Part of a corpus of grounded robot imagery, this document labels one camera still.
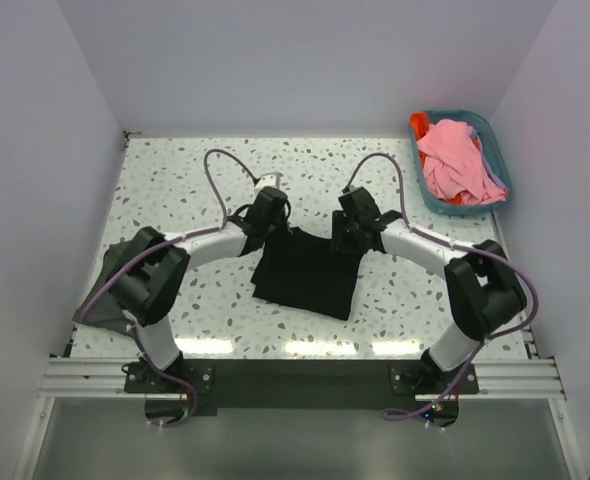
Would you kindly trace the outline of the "black t shirt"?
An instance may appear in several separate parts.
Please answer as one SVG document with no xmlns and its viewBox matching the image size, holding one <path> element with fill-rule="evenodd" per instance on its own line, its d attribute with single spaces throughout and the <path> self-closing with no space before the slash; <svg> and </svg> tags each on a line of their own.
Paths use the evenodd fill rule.
<svg viewBox="0 0 590 480">
<path fill-rule="evenodd" d="M 299 228 L 266 240 L 251 282 L 253 296 L 340 321 L 349 319 L 360 254 L 335 252 L 329 239 Z"/>
</svg>

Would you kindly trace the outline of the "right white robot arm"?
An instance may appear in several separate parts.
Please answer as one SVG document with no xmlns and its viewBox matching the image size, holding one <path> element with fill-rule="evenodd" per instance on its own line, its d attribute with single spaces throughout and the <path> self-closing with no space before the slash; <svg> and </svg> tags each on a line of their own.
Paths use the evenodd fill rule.
<svg viewBox="0 0 590 480">
<path fill-rule="evenodd" d="M 455 382 L 455 370 L 527 306 L 503 248 L 494 240 L 461 243 L 409 226 L 400 212 L 381 212 L 363 187 L 344 189 L 339 203 L 332 213 L 334 250 L 401 257 L 445 281 L 452 323 L 422 353 L 420 369 L 427 390 L 444 392 Z"/>
</svg>

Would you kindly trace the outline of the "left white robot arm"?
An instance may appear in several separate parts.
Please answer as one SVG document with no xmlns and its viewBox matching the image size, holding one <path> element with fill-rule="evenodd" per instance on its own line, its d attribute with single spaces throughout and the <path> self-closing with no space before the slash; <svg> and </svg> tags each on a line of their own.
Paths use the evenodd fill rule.
<svg viewBox="0 0 590 480">
<path fill-rule="evenodd" d="M 118 257 L 102 290 L 135 321 L 135 338 L 151 362 L 146 378 L 158 391 L 171 392 L 182 380 L 182 354 L 168 314 L 186 272 L 261 249 L 270 234 L 286 225 L 288 207 L 284 192 L 264 187 L 222 227 L 173 239 L 146 227 Z"/>
</svg>

